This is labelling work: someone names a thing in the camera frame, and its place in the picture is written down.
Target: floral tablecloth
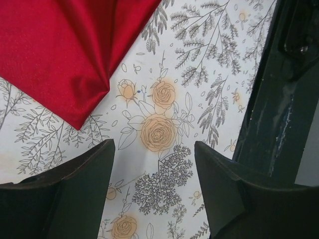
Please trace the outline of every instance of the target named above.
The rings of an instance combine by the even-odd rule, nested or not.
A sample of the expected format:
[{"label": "floral tablecloth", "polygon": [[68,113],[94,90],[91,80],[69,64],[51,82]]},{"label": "floral tablecloth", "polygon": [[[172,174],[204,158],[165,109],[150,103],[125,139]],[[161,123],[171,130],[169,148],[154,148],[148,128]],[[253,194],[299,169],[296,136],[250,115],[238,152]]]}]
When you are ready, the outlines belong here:
[{"label": "floral tablecloth", "polygon": [[0,79],[0,183],[113,138],[99,238],[208,238],[194,142],[232,157],[275,5],[163,0],[80,131]]}]

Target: gray surface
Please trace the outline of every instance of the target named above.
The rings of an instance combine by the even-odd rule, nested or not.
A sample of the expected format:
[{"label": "gray surface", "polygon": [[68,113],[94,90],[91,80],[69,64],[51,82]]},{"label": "gray surface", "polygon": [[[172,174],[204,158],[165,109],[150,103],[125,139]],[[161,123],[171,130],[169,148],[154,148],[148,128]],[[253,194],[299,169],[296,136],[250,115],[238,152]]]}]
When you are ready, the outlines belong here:
[{"label": "gray surface", "polygon": [[300,162],[296,184],[319,185],[319,103],[311,125],[304,153]]}]

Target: red cloth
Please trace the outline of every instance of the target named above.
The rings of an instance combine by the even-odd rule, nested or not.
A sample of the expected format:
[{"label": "red cloth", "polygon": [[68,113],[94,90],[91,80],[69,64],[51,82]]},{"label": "red cloth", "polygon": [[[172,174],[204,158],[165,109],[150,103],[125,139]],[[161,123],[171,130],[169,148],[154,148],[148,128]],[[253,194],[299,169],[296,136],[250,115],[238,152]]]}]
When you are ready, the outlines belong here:
[{"label": "red cloth", "polygon": [[160,0],[0,0],[0,76],[80,129]]}]

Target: printed flower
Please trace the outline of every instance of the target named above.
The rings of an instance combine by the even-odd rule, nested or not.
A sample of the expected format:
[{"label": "printed flower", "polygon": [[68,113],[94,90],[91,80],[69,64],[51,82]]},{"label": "printed flower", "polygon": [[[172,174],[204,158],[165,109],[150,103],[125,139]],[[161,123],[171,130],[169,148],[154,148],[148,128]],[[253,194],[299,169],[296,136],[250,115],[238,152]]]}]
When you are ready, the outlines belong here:
[{"label": "printed flower", "polygon": [[153,152],[171,148],[177,134],[172,120],[163,115],[151,115],[142,127],[141,139],[147,149]]},{"label": "printed flower", "polygon": [[174,87],[161,81],[153,89],[153,101],[155,103],[155,111],[158,115],[165,113],[167,109],[170,109],[175,101],[175,89]]},{"label": "printed flower", "polygon": [[126,103],[128,104],[130,100],[132,100],[136,94],[135,85],[132,81],[123,79],[119,82],[118,88],[122,97],[126,99]]},{"label": "printed flower", "polygon": [[134,218],[122,216],[113,225],[112,236],[115,239],[130,239],[136,232],[137,223]]}]

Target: black object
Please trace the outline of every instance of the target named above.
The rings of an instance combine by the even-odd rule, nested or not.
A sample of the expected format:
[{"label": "black object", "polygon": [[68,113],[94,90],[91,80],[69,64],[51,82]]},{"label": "black object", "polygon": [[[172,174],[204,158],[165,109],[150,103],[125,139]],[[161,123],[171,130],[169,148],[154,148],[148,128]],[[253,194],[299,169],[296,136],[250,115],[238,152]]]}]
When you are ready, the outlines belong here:
[{"label": "black object", "polygon": [[0,238],[96,239],[114,153],[106,140],[51,170],[0,185]]},{"label": "black object", "polygon": [[212,239],[319,238],[319,187],[279,183],[203,142],[195,161]]},{"label": "black object", "polygon": [[278,0],[233,160],[294,183],[319,100],[319,1]]}]

